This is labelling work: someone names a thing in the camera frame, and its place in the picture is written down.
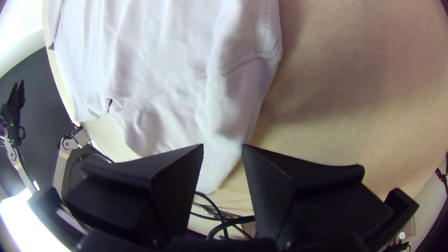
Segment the white wall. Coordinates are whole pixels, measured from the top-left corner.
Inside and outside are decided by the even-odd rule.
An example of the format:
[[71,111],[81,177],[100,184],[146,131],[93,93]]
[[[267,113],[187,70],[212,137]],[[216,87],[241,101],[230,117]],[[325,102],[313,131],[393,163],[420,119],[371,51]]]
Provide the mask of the white wall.
[[[445,173],[446,160],[443,160],[442,164],[439,165],[439,169],[442,173]],[[416,235],[409,239],[409,245],[411,245],[413,250],[417,249],[426,234],[428,234],[446,199],[445,187],[434,173],[434,176],[431,177],[422,191],[414,198],[420,204],[420,207],[415,213]]]
[[7,0],[0,13],[0,77],[44,46],[42,0]]

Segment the white surface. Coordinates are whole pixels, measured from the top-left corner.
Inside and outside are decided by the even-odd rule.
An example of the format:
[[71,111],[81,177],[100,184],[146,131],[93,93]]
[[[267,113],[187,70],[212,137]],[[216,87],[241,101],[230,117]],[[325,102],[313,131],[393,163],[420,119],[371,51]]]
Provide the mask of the white surface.
[[[440,164],[439,169],[442,173],[445,173],[446,160]],[[445,187],[434,173],[421,192],[414,198],[420,204],[420,207],[415,213],[415,236],[409,239],[409,245],[413,250],[417,249],[434,225],[446,199]]]
[[45,46],[42,0],[7,0],[0,13],[0,77]]
[[28,189],[0,203],[0,215],[22,252],[69,251],[37,218],[27,204]]
[[139,156],[204,143],[207,194],[237,164],[281,57],[276,0],[65,0],[49,28],[74,120],[109,112]]

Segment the wire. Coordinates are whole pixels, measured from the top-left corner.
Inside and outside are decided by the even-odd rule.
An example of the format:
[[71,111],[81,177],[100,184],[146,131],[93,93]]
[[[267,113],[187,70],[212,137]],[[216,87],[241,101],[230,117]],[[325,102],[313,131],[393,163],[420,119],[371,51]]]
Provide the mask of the wire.
[[[221,220],[221,225],[224,225],[224,223],[225,223],[225,218],[224,218],[223,214],[221,213],[221,211],[219,210],[219,208],[216,206],[216,204],[213,203],[213,201],[212,201],[210,198],[208,198],[208,197],[207,197],[205,194],[203,194],[203,193],[195,192],[195,194],[198,195],[198,196],[201,197],[201,198],[204,198],[206,201],[208,201],[208,202],[212,205],[212,207],[213,207],[213,208],[215,209],[215,211],[216,211],[216,214],[218,214],[219,219]],[[229,233],[228,233],[228,231],[227,231],[227,226],[225,226],[225,227],[223,228],[223,230],[224,230],[224,237],[225,237],[226,239],[228,239],[228,238],[229,238]]]
[[226,227],[236,225],[236,224],[245,224],[245,223],[254,222],[254,221],[255,221],[255,216],[253,216],[253,215],[230,219],[227,222],[221,223],[220,225],[214,227],[207,235],[207,240],[212,240],[219,231],[225,229]]
[[[193,213],[193,212],[191,212],[191,215],[202,218],[202,219],[206,219],[206,220],[220,221],[220,219],[217,217],[209,217],[209,216],[200,215],[200,214]],[[251,235],[249,235],[246,231],[242,230],[237,225],[232,225],[232,227],[234,227],[238,232],[242,233],[244,235],[244,237],[246,237],[247,239],[249,239],[249,240],[253,239],[253,237]]]
[[88,157],[90,157],[90,156],[96,156],[96,157],[98,157],[99,159],[102,159],[103,161],[106,161],[106,162],[108,162],[108,163],[113,163],[113,161],[111,160],[111,159],[109,159],[108,157],[105,157],[105,156],[102,156],[102,155],[99,155],[99,154],[96,154],[96,153],[92,153],[92,154],[84,154],[84,155],[81,155],[79,158],[77,158],[76,159],[76,161],[75,162],[73,162],[73,164],[71,165],[71,168],[70,168],[70,178],[69,178],[69,190],[71,190],[71,177],[73,176],[73,171],[75,170],[74,168],[75,168],[75,165],[78,163],[78,162],[81,162],[81,161],[83,161],[84,159],[86,159],[86,158],[88,158]]
[[96,154],[96,153],[93,153],[93,154],[91,154],[91,155],[92,155],[92,156],[96,156],[96,157],[98,157],[98,158],[100,158],[100,159],[102,159],[102,160],[104,160],[104,161],[106,161],[106,162],[108,162],[108,163],[110,163],[110,164],[113,163],[113,161],[112,161],[110,158],[106,157],[106,156],[102,156],[102,155],[100,155],[100,154]]

